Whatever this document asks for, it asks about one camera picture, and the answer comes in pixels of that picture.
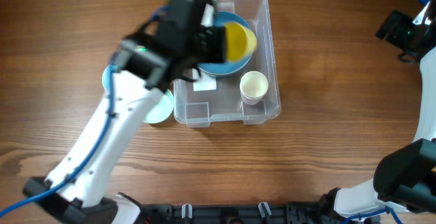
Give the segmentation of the dark blue plate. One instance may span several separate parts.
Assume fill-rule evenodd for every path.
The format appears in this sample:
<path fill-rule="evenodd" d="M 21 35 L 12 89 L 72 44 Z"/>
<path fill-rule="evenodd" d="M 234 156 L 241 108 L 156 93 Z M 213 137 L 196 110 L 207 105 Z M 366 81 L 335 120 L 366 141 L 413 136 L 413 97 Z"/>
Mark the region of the dark blue plate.
<path fill-rule="evenodd" d="M 226 11 L 217 12 L 217 15 L 214 19 L 215 26 L 222 27 L 225 23 L 229 22 L 237 22 L 238 24 L 241 24 L 242 26 L 252 30 L 249 23 L 239 15 Z M 240 70 L 242 70 L 250 61 L 251 56 L 252 54 L 249 54 L 235 63 L 228 61 L 225 63 L 201 63 L 198 65 L 198 67 L 201 71 L 211 76 L 231 76 L 232 74 L 238 73 Z"/>

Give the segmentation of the cream cup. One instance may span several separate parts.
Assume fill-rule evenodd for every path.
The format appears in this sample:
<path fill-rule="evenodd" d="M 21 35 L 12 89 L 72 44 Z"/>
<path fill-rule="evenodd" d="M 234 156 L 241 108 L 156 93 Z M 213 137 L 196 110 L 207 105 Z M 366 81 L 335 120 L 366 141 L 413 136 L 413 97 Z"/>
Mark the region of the cream cup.
<path fill-rule="evenodd" d="M 255 105 L 268 91 L 267 77 L 258 71 L 249 71 L 240 79 L 240 94 L 243 103 Z"/>

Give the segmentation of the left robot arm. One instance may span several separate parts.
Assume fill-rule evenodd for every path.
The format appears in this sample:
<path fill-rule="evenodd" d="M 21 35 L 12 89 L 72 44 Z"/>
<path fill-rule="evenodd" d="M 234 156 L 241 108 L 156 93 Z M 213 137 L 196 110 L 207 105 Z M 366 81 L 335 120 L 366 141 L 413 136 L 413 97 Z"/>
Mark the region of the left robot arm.
<path fill-rule="evenodd" d="M 224 27 L 162 27 L 127 36 L 107 69 L 108 88 L 65 158 L 47 176 L 28 179 L 25 202 L 61 223 L 137 223 L 141 205 L 106 187 L 121 154 L 171 81 L 186 69 L 225 60 Z"/>

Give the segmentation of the mint green bowl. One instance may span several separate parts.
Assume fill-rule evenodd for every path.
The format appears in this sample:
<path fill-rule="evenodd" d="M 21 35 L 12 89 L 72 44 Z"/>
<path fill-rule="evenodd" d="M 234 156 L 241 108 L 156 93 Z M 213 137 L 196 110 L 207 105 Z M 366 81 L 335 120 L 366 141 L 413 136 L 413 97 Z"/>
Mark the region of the mint green bowl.
<path fill-rule="evenodd" d="M 168 89 L 162 96 L 159 103 L 144 117 L 143 123 L 157 124 L 167 120 L 174 110 L 174 95 Z"/>

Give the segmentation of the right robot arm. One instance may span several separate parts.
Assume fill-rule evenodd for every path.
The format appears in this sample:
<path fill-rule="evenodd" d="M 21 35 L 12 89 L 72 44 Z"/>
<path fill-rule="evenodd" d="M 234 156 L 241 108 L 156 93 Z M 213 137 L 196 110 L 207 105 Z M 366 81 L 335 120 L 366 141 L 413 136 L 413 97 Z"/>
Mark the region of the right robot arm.
<path fill-rule="evenodd" d="M 402 50 L 399 60 L 419 64 L 420 118 L 413 142 L 385 156 L 372 179 L 335 193 L 332 211 L 342 223 L 435 212 L 435 10 L 425 7 L 415 19 L 393 12 L 376 36 Z"/>

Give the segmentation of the yellow cup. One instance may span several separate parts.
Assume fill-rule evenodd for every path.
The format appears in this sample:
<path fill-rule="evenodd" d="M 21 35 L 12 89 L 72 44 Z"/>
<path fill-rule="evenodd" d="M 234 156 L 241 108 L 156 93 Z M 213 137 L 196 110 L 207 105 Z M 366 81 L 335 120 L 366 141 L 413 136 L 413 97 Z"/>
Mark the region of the yellow cup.
<path fill-rule="evenodd" d="M 224 28 L 228 62 L 239 62 L 256 50 L 257 38 L 251 29 L 237 22 L 227 22 Z"/>

